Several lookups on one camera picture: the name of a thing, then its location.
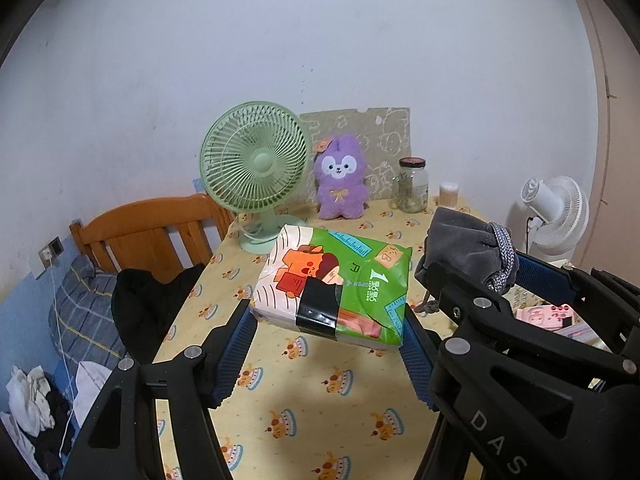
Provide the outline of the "yellow cake-print tablecloth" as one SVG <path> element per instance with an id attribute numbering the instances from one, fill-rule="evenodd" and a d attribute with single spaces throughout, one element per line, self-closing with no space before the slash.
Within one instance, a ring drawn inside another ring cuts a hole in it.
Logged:
<path id="1" fill-rule="evenodd" d="M 437 198 L 405 214 L 372 200 L 361 219 L 323 222 L 316 207 L 292 212 L 318 226 L 412 249 L 408 303 Z M 189 292 L 155 362 L 201 344 L 253 292 L 266 256 L 244 252 L 229 228 Z M 259 323 L 232 396 L 211 411 L 233 479 L 413 479 L 436 413 L 414 392 L 397 349 L 371 351 Z"/>

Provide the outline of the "white standing fan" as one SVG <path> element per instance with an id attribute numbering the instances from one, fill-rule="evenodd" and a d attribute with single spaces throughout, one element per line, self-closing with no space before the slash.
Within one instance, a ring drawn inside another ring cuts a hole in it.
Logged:
<path id="1" fill-rule="evenodd" d="M 578 183 L 567 176 L 528 179 L 522 203 L 533 213 L 533 237 L 527 247 L 551 261 L 569 257 L 585 234 L 589 202 Z"/>

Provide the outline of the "grey drawstring pouch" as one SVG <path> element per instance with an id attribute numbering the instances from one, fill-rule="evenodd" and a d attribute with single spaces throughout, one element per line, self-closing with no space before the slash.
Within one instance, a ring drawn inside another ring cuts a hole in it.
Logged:
<path id="1" fill-rule="evenodd" d="M 431 263 L 447 263 L 504 295 L 515 284 L 520 262 L 509 230 L 462 211 L 438 207 L 424 240 L 424 254 L 414 277 L 427 290 L 426 269 Z M 416 312 L 435 313 L 438 301 L 427 290 Z"/>

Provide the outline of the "green desk fan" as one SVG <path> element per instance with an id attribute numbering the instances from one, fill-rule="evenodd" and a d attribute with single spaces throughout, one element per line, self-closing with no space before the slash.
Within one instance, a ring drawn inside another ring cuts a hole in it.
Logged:
<path id="1" fill-rule="evenodd" d="M 206 193 L 239 218 L 240 247 L 267 255 L 287 224 L 303 221 L 279 214 L 306 176 L 310 140 L 288 108 L 250 101 L 215 120 L 203 140 L 200 173 Z"/>

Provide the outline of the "purple plush toy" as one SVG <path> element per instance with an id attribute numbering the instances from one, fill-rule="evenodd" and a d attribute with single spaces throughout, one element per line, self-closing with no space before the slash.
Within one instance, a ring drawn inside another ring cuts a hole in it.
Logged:
<path id="1" fill-rule="evenodd" d="M 319 218 L 358 219 L 369 199 L 364 183 L 366 159 L 359 140 L 352 134 L 326 139 L 314 159 Z"/>

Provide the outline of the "pink tissue pack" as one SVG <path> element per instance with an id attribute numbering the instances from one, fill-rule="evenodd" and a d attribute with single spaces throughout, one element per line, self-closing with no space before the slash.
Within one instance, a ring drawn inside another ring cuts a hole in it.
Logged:
<path id="1" fill-rule="evenodd" d="M 524 323 L 549 332 L 557 332 L 579 321 L 579 316 L 569 304 L 537 304 L 514 310 L 514 316 Z"/>

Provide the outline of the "black chair back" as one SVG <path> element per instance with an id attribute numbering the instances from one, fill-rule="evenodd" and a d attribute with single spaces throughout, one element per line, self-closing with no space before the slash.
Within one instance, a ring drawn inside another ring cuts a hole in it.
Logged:
<path id="1" fill-rule="evenodd" d="M 154 361 L 182 305 L 205 270 L 204 264 L 181 271 L 164 284 L 149 271 L 126 269 L 116 276 L 111 311 L 127 353 L 140 364 Z"/>

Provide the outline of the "blue plaid pillow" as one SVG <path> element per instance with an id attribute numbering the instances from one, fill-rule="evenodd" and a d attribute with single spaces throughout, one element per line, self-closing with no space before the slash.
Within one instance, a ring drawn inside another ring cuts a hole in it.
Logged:
<path id="1" fill-rule="evenodd" d="M 126 354 L 112 317 L 115 285 L 115 274 L 100 271 L 80 255 L 56 289 L 49 312 L 50 334 L 72 374 L 82 361 L 112 370 Z"/>

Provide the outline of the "yellow cartoon storage box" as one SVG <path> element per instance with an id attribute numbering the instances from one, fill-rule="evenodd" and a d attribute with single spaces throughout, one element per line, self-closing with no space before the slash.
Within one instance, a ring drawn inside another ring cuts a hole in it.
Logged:
<path id="1" fill-rule="evenodd" d="M 566 259 L 548 263 L 519 254 L 518 262 L 516 282 L 504 298 L 510 302 L 519 321 L 608 351 L 602 339 L 572 307 L 576 292 L 564 269 Z"/>

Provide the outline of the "beige door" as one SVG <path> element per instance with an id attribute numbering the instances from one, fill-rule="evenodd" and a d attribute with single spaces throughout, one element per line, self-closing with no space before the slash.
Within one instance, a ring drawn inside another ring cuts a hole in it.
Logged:
<path id="1" fill-rule="evenodd" d="M 603 0 L 576 0 L 596 74 L 598 143 L 589 226 L 574 263 L 639 281 L 639 53 Z"/>

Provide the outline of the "beige patterned board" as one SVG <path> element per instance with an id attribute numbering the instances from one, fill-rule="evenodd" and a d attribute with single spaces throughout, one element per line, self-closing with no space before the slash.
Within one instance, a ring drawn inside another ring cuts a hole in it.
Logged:
<path id="1" fill-rule="evenodd" d="M 364 183 L 371 200 L 390 198 L 398 160 L 411 154 L 410 108 L 370 107 L 367 110 L 322 110 L 300 115 L 314 148 L 321 140 L 352 134 L 367 162 Z"/>

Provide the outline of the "cotton swab container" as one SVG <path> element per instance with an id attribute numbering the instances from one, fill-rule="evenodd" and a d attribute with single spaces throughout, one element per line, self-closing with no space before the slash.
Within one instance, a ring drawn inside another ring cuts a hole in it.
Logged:
<path id="1" fill-rule="evenodd" d="M 438 204 L 441 207 L 456 209 L 458 206 L 459 185 L 454 182 L 442 182 L 439 185 Z"/>

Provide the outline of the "green cartoon tissue pack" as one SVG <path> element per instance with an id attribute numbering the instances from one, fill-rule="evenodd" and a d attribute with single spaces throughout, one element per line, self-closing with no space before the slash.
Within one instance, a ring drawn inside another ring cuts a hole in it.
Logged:
<path id="1" fill-rule="evenodd" d="M 250 306 L 256 318 L 371 349 L 404 339 L 412 250 L 310 226 L 284 226 Z"/>

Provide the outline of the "wooden bed headboard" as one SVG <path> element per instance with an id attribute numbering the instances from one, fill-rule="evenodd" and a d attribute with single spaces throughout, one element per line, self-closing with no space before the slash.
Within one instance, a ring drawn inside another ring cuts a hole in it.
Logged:
<path id="1" fill-rule="evenodd" d="M 88 224 L 75 221 L 70 234 L 81 253 L 100 270 L 139 269 L 162 283 L 209 263 L 213 249 L 204 226 L 213 222 L 225 237 L 233 214 L 206 194 L 139 200 L 100 214 Z"/>

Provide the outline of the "wall power outlet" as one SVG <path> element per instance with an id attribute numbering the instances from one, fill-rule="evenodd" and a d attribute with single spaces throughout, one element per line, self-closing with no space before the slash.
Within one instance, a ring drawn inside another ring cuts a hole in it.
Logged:
<path id="1" fill-rule="evenodd" d="M 38 252 L 39 266 L 32 272 L 34 278 L 40 278 L 49 271 L 56 272 L 63 269 L 62 257 L 64 256 L 64 245 L 57 236 L 40 249 Z"/>

